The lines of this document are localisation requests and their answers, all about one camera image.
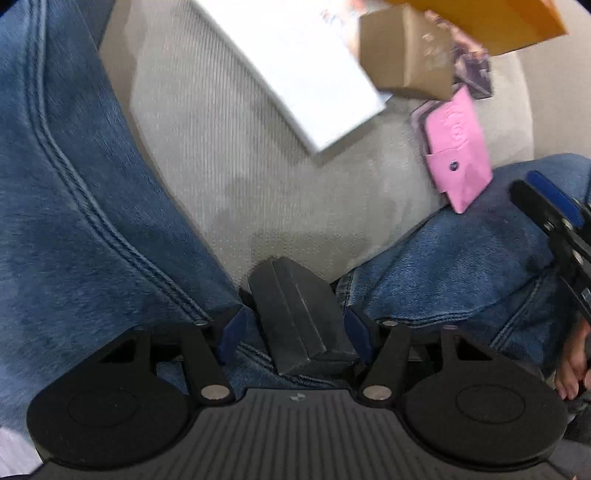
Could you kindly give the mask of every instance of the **metal rivet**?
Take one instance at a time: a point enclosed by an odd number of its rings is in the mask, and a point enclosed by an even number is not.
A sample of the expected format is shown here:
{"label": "metal rivet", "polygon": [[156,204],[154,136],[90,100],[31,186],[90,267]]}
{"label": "metal rivet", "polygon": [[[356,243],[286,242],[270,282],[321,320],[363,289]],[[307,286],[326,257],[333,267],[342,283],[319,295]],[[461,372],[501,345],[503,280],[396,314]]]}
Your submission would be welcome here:
{"label": "metal rivet", "polygon": [[201,396],[208,400],[223,400],[230,394],[230,389],[224,385],[208,385],[201,389]]}
{"label": "metal rivet", "polygon": [[383,401],[392,396],[392,390],[384,385],[370,385],[363,389],[363,396],[370,400]]}
{"label": "metal rivet", "polygon": [[579,265],[583,265],[583,257],[581,257],[581,254],[579,252],[573,250],[573,257]]}

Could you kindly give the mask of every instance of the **orange box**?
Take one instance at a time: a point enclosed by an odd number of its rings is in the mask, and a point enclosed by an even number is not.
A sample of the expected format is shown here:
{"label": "orange box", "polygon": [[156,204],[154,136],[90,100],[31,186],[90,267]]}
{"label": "orange box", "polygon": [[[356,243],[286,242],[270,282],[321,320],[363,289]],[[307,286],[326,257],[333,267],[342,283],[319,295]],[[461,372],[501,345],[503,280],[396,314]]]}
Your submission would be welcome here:
{"label": "orange box", "polygon": [[433,10],[480,41],[491,53],[508,51],[567,34],[553,0],[387,0]]}

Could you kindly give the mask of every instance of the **brown cardboard box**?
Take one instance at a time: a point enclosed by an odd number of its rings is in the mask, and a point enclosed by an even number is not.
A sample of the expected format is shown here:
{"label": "brown cardboard box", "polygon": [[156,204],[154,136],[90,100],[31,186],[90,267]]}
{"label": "brown cardboard box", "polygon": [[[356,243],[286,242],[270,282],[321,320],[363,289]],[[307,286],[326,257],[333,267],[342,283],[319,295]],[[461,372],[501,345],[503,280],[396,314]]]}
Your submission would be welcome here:
{"label": "brown cardboard box", "polygon": [[452,98],[452,35],[408,4],[361,16],[359,62],[378,90],[411,98]]}

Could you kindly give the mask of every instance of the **logo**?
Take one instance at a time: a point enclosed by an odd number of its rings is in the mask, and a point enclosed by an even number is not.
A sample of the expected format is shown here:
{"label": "logo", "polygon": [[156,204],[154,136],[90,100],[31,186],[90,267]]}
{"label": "logo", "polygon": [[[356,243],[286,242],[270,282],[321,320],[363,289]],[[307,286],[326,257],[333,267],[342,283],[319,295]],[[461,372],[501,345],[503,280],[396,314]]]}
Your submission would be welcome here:
{"label": "logo", "polygon": [[304,401],[305,399],[306,399],[306,396],[303,393],[297,393],[296,395],[292,395],[290,397],[290,400],[297,401],[297,402]]}

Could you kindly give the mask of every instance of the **ribbed black surface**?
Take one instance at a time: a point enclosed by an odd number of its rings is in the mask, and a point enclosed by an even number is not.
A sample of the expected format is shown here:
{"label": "ribbed black surface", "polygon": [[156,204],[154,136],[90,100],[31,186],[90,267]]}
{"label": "ribbed black surface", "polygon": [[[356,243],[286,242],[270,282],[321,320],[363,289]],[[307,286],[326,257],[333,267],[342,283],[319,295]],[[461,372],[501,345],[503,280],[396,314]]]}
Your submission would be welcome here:
{"label": "ribbed black surface", "polygon": [[234,406],[202,412],[176,446],[120,471],[72,472],[47,465],[34,480],[559,480],[542,464],[477,473],[421,450],[394,413],[365,408],[342,390],[250,390]]}

